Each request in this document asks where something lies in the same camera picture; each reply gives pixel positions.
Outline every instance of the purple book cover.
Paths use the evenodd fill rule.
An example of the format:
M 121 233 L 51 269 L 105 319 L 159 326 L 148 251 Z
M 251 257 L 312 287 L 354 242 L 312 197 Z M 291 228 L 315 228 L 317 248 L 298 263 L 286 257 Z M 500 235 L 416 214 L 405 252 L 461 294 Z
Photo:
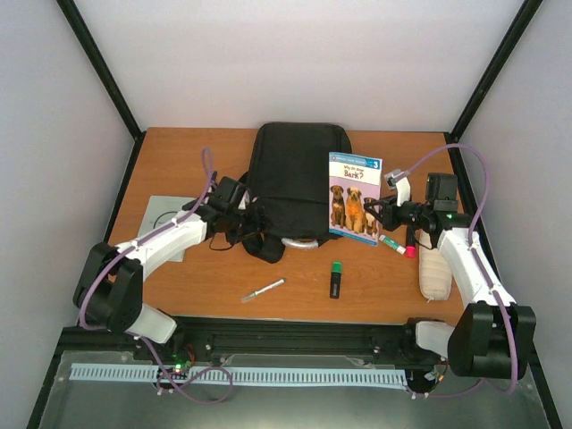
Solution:
M 377 246 L 380 228 L 364 203 L 381 188 L 381 159 L 330 152 L 330 232 Z

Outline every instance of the green marker cap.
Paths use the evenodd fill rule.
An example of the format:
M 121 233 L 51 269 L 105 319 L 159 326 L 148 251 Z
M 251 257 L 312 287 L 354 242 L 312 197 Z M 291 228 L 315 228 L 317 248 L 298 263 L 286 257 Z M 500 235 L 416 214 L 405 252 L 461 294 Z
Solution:
M 341 262 L 335 261 L 332 264 L 332 273 L 341 273 Z

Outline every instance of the brown dog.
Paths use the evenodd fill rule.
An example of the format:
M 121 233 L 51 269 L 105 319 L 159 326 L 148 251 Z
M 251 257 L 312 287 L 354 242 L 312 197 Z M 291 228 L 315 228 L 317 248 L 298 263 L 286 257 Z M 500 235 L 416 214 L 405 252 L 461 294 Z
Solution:
M 357 234 L 364 231 L 364 208 L 361 205 L 361 190 L 348 188 L 346 200 L 346 228 Z
M 366 197 L 364 198 L 365 203 L 372 203 L 375 201 L 375 198 Z M 366 234 L 371 235 L 372 237 L 377 234 L 377 221 L 375 220 L 372 214 L 364 211 L 364 225 L 366 226 Z
M 343 188 L 334 185 L 332 192 L 332 226 L 339 225 L 341 228 L 346 224 L 346 206 L 343 203 Z

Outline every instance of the black pouch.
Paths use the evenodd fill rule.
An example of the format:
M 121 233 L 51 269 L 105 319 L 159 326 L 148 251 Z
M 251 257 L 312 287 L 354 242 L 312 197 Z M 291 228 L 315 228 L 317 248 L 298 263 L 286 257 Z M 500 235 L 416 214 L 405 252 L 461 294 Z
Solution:
M 330 152 L 351 153 L 346 131 L 328 123 L 270 122 L 258 130 L 243 176 L 253 203 L 266 219 L 263 236 L 242 241 L 253 257 L 278 262 L 282 239 L 317 240 L 322 245 L 338 236 L 329 233 Z

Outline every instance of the gray wall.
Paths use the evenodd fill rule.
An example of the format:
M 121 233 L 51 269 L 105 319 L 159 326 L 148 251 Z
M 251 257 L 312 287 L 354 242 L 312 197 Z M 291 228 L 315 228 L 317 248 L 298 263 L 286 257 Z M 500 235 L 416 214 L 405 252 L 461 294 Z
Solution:
M 572 2 L 544 2 L 463 142 L 492 170 L 484 224 L 505 285 L 533 307 L 535 342 L 572 427 Z M 466 156 L 480 195 L 483 176 Z
M 522 0 L 79 0 L 141 126 L 450 130 Z
M 0 14 L 0 416 L 25 427 L 130 137 L 55 1 Z

